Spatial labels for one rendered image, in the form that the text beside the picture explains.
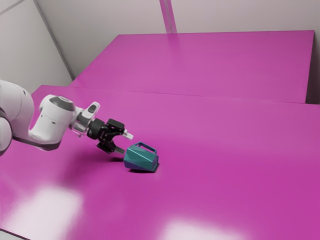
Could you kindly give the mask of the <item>teal faceted mug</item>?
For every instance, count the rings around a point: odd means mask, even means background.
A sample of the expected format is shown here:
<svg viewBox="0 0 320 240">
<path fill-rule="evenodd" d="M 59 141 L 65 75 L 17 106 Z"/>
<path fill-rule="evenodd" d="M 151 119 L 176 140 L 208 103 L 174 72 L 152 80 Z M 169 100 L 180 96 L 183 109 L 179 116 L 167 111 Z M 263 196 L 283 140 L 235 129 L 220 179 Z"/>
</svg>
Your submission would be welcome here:
<svg viewBox="0 0 320 240">
<path fill-rule="evenodd" d="M 138 142 L 126 150 L 123 162 L 128 169 L 154 173 L 159 165 L 159 156 L 155 148 Z"/>
</svg>

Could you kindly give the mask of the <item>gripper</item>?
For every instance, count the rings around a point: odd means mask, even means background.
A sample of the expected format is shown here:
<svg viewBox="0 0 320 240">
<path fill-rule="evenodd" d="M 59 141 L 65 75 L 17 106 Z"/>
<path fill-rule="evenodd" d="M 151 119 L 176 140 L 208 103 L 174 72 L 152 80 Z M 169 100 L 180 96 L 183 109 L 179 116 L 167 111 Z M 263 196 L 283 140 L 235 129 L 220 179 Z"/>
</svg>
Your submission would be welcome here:
<svg viewBox="0 0 320 240">
<path fill-rule="evenodd" d="M 101 119 L 94 119 L 90 122 L 86 134 L 90 139 L 98 140 L 97 147 L 104 152 L 124 154 L 125 150 L 114 143 L 114 137 L 123 136 L 132 140 L 134 136 L 125 129 L 125 124 L 114 119 L 109 119 L 106 123 Z"/>
</svg>

